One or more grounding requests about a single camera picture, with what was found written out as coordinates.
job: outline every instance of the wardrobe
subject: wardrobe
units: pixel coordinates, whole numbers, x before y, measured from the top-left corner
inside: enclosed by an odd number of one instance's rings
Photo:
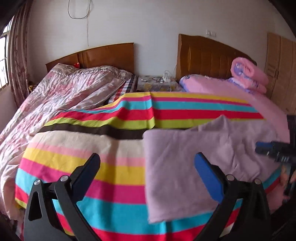
[[[296,42],[268,33],[266,96],[289,114],[296,114]]]

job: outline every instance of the hanging wire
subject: hanging wire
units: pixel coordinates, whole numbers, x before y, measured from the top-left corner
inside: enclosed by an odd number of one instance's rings
[[[89,7],[88,7],[88,11],[87,11],[87,14],[82,17],[82,18],[74,18],[70,15],[70,12],[69,12],[69,6],[70,6],[70,0],[68,2],[68,14],[69,14],[69,17],[72,18],[72,19],[85,19],[87,20],[86,22],[86,37],[87,37],[87,46],[89,47],[89,13],[90,13],[90,10],[91,10],[91,0],[89,0]]]
[[[70,6],[70,0],[69,0],[69,3],[68,3],[68,14],[69,14],[69,17],[72,18],[72,19],[84,19],[84,18],[87,18],[89,16],[89,13],[90,13],[90,9],[91,9],[91,0],[89,0],[89,7],[88,7],[88,12],[87,14],[82,17],[82,18],[74,18],[70,15],[70,12],[69,12],[69,6]]]

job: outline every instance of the lavender blanket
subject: lavender blanket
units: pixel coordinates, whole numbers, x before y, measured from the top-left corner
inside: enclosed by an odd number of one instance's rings
[[[279,165],[257,155],[255,143],[278,140],[264,120],[231,122],[225,116],[188,130],[148,130],[143,135],[145,194],[149,222],[170,221],[213,211],[212,200],[194,168],[203,152],[211,164],[238,180],[265,181]]]

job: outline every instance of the rolled pink blanket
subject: rolled pink blanket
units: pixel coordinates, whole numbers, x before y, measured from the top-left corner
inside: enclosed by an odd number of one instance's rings
[[[252,79],[243,78],[243,79],[237,80],[236,78],[232,77],[228,79],[228,81],[233,82],[246,90],[257,91],[261,94],[265,94],[267,91],[265,86],[263,86],[262,84],[259,84],[257,81]]]
[[[238,57],[234,59],[230,71],[237,80],[252,79],[264,86],[268,84],[267,75],[246,58]]]

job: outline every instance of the plaid sheet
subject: plaid sheet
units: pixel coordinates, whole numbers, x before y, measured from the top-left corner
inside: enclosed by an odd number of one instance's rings
[[[117,100],[119,97],[123,96],[125,93],[135,92],[135,84],[136,84],[137,78],[133,74],[131,78],[125,82],[123,86],[121,86],[116,93],[114,93],[110,99],[108,100],[107,104],[110,104]]]

